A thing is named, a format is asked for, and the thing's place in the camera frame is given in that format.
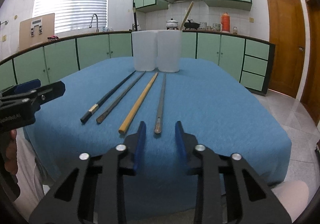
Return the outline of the person's left hand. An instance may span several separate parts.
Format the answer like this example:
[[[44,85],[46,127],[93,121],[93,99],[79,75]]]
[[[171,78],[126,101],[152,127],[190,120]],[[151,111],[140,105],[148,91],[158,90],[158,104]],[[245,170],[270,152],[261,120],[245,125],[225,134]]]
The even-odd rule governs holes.
[[[7,172],[12,175],[16,175],[18,172],[18,163],[17,163],[17,130],[10,131],[10,142],[6,147],[5,156],[6,160],[4,163],[4,167]]]

